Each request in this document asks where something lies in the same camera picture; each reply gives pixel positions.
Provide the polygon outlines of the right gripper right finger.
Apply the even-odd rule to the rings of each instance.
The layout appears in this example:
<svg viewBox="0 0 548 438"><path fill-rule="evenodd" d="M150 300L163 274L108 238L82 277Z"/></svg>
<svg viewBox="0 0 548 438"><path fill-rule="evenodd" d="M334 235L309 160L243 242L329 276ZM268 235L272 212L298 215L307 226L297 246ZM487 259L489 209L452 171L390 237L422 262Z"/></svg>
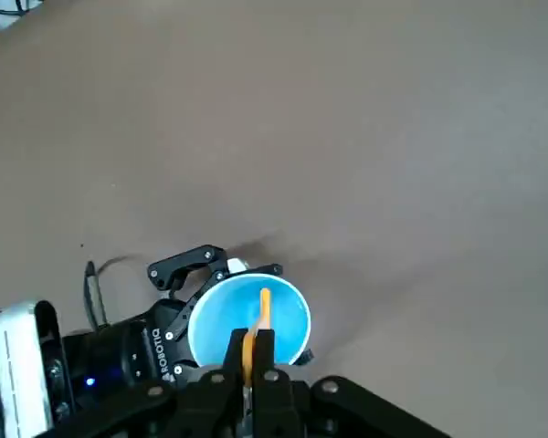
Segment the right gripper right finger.
<svg viewBox="0 0 548 438"><path fill-rule="evenodd" d="M258 332L253 352L255 437L446 437L447 434L338 375L313 384L274 362L275 332Z"/></svg>

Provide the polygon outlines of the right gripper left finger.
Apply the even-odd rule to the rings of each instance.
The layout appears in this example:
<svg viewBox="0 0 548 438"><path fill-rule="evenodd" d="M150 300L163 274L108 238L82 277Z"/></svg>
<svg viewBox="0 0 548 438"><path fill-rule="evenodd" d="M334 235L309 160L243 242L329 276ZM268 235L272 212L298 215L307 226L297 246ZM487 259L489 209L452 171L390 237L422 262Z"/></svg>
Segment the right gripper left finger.
<svg viewBox="0 0 548 438"><path fill-rule="evenodd" d="M166 381L139 383L71 415L42 437L218 437L241 406L245 328L232 331L220 367L203 367L197 381L176 388Z"/></svg>

